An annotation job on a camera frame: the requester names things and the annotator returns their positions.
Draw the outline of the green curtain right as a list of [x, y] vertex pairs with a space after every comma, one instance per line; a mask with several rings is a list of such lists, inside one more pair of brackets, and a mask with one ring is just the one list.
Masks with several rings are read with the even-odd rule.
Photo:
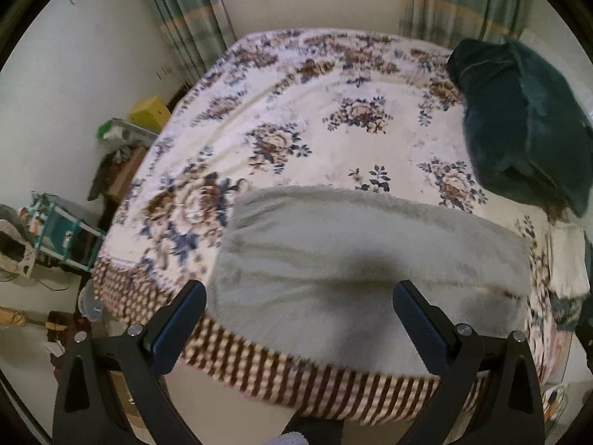
[[502, 43], [526, 27], [531, 0], [400, 0], [401, 35], [447, 48], [470, 38]]

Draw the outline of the yellow box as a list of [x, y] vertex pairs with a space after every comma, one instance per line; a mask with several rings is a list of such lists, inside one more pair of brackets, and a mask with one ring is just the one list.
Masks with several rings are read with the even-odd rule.
[[169, 122], [171, 112], [158, 95], [137, 102], [127, 114], [135, 125], [155, 133], [160, 133]]

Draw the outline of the floral bed cover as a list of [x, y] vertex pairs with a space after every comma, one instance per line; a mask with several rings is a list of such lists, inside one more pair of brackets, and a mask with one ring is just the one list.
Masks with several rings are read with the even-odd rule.
[[260, 32], [178, 103], [113, 218], [92, 277], [127, 323], [207, 281], [235, 199], [280, 186], [390, 194], [494, 221], [528, 240], [528, 335], [549, 383], [566, 350], [550, 302], [546, 214], [487, 191], [462, 136], [448, 50], [355, 30]]

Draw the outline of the green curtain left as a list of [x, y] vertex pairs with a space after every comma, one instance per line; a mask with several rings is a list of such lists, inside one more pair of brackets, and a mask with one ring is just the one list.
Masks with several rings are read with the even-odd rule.
[[149, 0], [187, 82], [197, 82], [236, 41], [222, 0]]

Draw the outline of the grey fluffy pants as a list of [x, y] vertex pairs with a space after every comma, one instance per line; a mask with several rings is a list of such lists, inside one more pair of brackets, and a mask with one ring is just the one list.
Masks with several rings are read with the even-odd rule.
[[461, 211], [325, 186], [269, 187], [235, 202], [207, 310], [226, 330], [318, 366], [420, 377], [425, 366], [392, 306], [404, 279], [486, 336], [527, 325], [525, 238]]

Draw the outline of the teal metal rack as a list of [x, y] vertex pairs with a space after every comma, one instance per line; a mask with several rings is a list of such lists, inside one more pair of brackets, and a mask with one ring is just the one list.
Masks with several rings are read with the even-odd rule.
[[54, 195], [34, 193], [27, 210], [27, 226], [38, 253], [80, 271], [92, 271], [106, 237], [103, 230], [72, 214]]

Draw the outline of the dark green plush blanket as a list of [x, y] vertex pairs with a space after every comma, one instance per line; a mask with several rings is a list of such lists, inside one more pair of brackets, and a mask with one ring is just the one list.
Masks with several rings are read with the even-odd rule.
[[464, 39], [446, 70], [466, 102], [462, 129], [480, 185], [521, 204], [584, 216], [592, 125], [564, 75], [512, 38]]

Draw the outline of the white folded cloth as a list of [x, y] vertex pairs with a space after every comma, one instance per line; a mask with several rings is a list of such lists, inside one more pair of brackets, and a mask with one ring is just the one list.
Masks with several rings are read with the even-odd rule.
[[560, 299], [577, 299], [590, 292], [585, 250], [585, 234], [579, 226], [557, 222], [550, 228], [550, 288]]

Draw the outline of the green and white clutter pile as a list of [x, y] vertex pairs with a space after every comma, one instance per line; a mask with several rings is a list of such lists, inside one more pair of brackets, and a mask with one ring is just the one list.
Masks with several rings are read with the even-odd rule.
[[138, 147], [148, 149], [158, 134], [126, 119], [112, 118], [102, 123], [96, 130], [96, 138], [118, 163], [131, 158]]

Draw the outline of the green curtain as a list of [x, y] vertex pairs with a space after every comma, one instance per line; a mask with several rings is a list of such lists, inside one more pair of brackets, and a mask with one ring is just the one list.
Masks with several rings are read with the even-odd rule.
[[401, 35], [447, 48], [470, 38], [502, 43], [526, 27], [531, 0], [400, 0]]
[[197, 82], [236, 41], [222, 0], [149, 0], [187, 82]]

